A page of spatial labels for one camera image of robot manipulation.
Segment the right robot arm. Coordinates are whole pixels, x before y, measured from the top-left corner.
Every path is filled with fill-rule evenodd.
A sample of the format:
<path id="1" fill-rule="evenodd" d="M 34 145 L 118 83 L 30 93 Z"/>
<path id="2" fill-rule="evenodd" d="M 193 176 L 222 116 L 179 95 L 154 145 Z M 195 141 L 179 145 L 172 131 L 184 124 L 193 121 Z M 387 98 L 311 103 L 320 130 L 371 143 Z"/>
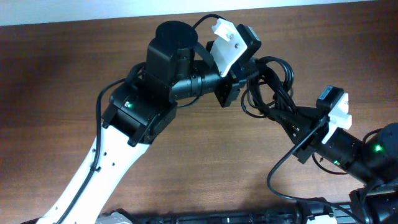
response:
<path id="1" fill-rule="evenodd" d="M 267 186 L 278 197 L 303 203 L 337 208 L 322 198 L 302 198 L 276 191 L 272 178 L 290 157 L 300 162 L 318 154 L 360 181 L 363 187 L 349 193 L 348 215 L 356 223 L 397 223 L 397 123 L 370 131 L 358 139 L 337 128 L 326 143 L 322 139 L 330 130 L 331 119 L 315 108 L 300 108 L 297 113 L 272 113 L 294 143 L 293 148 L 271 169 Z"/>

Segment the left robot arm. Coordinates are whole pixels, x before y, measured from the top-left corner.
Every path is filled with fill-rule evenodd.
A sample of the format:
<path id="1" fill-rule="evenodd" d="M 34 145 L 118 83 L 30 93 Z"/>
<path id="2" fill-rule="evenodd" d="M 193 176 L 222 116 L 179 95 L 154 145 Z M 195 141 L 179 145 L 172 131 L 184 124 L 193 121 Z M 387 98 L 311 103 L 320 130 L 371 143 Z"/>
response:
<path id="1" fill-rule="evenodd" d="M 105 110 L 96 110 L 96 137 L 83 163 L 39 223 L 94 223 L 125 173 L 176 117 L 178 100 L 214 93 L 234 101 L 254 74 L 261 41 L 249 26 L 218 19 L 216 39 L 199 43 L 195 26 L 160 24 L 145 62 L 110 84 Z"/>

